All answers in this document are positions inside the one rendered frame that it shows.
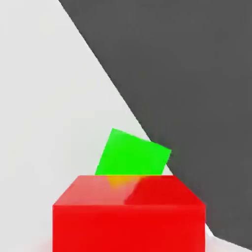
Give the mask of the small red cube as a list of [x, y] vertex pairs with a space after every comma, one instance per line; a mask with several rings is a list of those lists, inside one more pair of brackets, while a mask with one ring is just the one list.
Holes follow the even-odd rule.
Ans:
[[53, 205], [52, 252], [205, 252], [205, 204], [172, 175], [82, 175]]

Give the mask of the small green cube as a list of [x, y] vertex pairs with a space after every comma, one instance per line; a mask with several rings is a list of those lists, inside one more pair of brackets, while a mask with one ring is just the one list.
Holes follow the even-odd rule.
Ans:
[[161, 175], [171, 150], [113, 128], [109, 134], [96, 175]]

